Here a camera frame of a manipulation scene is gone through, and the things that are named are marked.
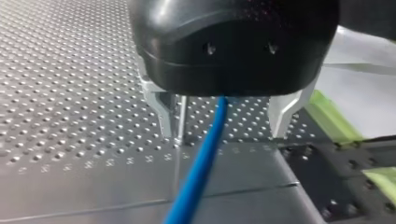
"blue wire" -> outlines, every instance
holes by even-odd
[[[220,97],[212,128],[206,135],[185,184],[173,203],[164,224],[189,224],[191,222],[216,157],[226,115],[227,99]]]

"green edge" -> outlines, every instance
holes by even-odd
[[[305,108],[312,119],[334,142],[347,145],[364,139],[336,109],[335,104],[320,91],[314,91]],[[363,173],[396,204],[396,167],[364,170]]]
[[[396,204],[396,167],[364,170],[363,173],[381,189],[381,191]]]
[[[334,142],[346,145],[364,139],[336,109],[335,104],[320,91],[314,91],[305,109]]]

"perforated metal surface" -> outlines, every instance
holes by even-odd
[[[216,100],[191,99],[176,150],[142,98],[131,35],[123,0],[0,0],[0,220],[172,200]],[[243,184],[218,180],[207,194],[295,183],[265,170],[281,167],[267,100],[231,100],[214,172]],[[286,141],[328,139],[302,111]]]

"metal table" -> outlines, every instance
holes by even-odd
[[[131,35],[124,0],[0,0],[0,222],[161,222],[216,101],[162,138]],[[276,148],[331,141],[304,110],[273,140],[267,104],[232,99],[194,223],[324,222]]]

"robot end effector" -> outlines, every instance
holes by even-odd
[[[165,137],[173,94],[183,104],[187,96],[269,96],[273,137],[283,137],[338,24],[336,0],[131,0],[129,9],[143,90]]]

